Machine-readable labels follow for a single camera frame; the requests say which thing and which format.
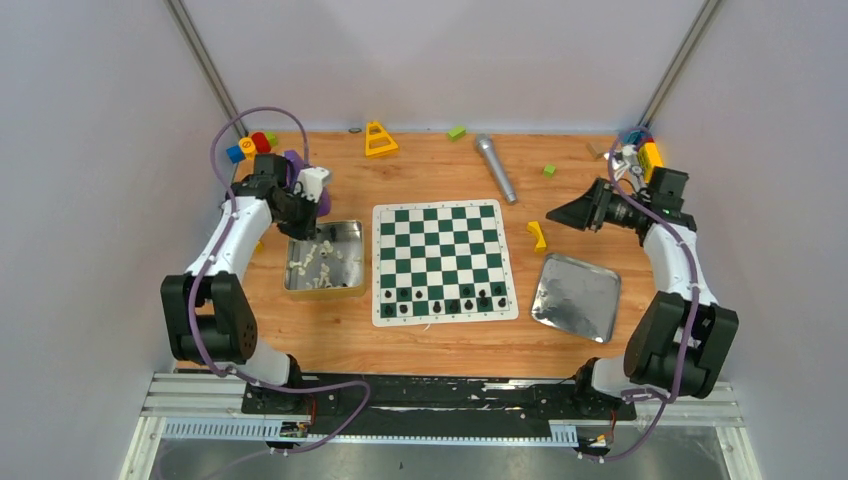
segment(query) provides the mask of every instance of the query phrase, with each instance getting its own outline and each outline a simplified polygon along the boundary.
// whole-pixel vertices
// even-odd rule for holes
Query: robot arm
[[[681,211],[687,179],[683,172],[657,167],[645,191],[632,198],[666,220],[694,256],[699,296],[686,346],[680,395],[705,398],[718,379],[739,320],[736,312],[718,305],[701,273],[695,253],[697,227],[694,219]],[[605,222],[635,230],[650,258],[657,287],[624,355],[593,358],[577,372],[575,403],[584,413],[592,414],[617,408],[622,392],[639,385],[671,390],[683,328],[692,308],[689,263],[677,240],[663,225],[624,201],[602,178],[577,200],[548,212],[547,218],[579,230],[597,231]]]
[[[168,326],[171,352],[177,360],[203,363],[188,322],[188,298],[202,265],[212,266],[200,279],[194,307],[211,303],[212,312],[196,315],[198,327],[212,359],[219,368],[238,369],[258,380],[284,385],[289,379],[290,358],[259,338],[256,318],[247,303],[241,281],[261,236],[272,223],[280,232],[298,240],[314,238],[321,192],[330,183],[330,171],[305,168],[295,181],[291,164],[274,154],[256,157],[254,171],[232,185],[232,202],[224,201],[221,220],[200,256],[182,275],[169,275],[160,293]],[[235,221],[227,229],[228,220]],[[221,241],[215,258],[214,246]]]

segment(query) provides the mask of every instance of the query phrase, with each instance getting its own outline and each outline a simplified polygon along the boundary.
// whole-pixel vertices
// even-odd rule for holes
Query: silver tray
[[[621,277],[558,253],[545,256],[530,315],[537,322],[598,343],[612,338]]]

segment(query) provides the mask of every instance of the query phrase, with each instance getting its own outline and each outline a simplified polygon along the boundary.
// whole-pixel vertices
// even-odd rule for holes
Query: red toy block
[[[262,132],[256,132],[250,136],[253,144],[256,145],[256,151],[259,153],[268,153],[271,151],[271,143]]]

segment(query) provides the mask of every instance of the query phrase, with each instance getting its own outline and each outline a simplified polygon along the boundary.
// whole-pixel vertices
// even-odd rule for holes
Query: white wall
[[[3,2],[0,65],[0,478],[113,479],[224,117],[162,2]]]
[[[764,478],[845,478],[848,3],[725,3],[654,132],[739,312],[725,374]]]
[[[311,129],[532,132],[638,121],[701,3],[186,1],[241,109],[283,106]]]

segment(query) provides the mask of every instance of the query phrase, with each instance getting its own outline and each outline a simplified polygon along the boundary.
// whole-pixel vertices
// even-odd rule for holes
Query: metal tray
[[[558,253],[545,257],[530,315],[537,322],[598,343],[612,338],[621,277]]]
[[[319,251],[325,240],[333,246],[333,253],[322,257]],[[306,272],[300,275],[297,267],[291,268],[289,265],[292,261],[303,262],[306,260],[306,255],[312,251],[312,246],[316,244],[318,249],[313,253],[312,262],[306,267]],[[338,251],[342,252],[341,259],[335,255],[335,252]],[[362,295],[365,293],[364,257],[365,250],[360,222],[350,220],[319,223],[315,240],[289,240],[283,286],[292,295],[303,295],[315,299]],[[330,267],[329,280],[333,288],[315,288],[315,285],[312,285],[313,279],[320,275],[322,263],[326,263]]]

